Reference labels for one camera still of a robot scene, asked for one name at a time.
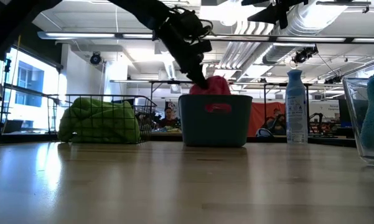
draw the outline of bottle label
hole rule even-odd
[[[286,121],[288,142],[307,142],[307,110],[304,95],[287,97]]]

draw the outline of security camera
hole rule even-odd
[[[99,65],[102,61],[102,58],[101,58],[101,52],[93,52],[93,56],[91,56],[90,58],[90,63],[92,65]]]

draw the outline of orange partition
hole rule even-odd
[[[266,117],[274,117],[274,110],[278,109],[282,114],[285,113],[284,103],[267,103]],[[257,130],[264,125],[264,103],[252,103],[249,121],[249,137],[255,137]]]

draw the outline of clear plastic bin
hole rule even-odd
[[[362,134],[368,111],[367,85],[372,75],[374,75],[374,67],[369,67],[357,73],[344,76],[343,84],[358,153],[364,161],[374,165],[374,147],[365,144],[365,135]]]

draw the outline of gray plastic bin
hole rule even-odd
[[[246,144],[252,97],[182,95],[182,139],[187,146],[242,147]]]

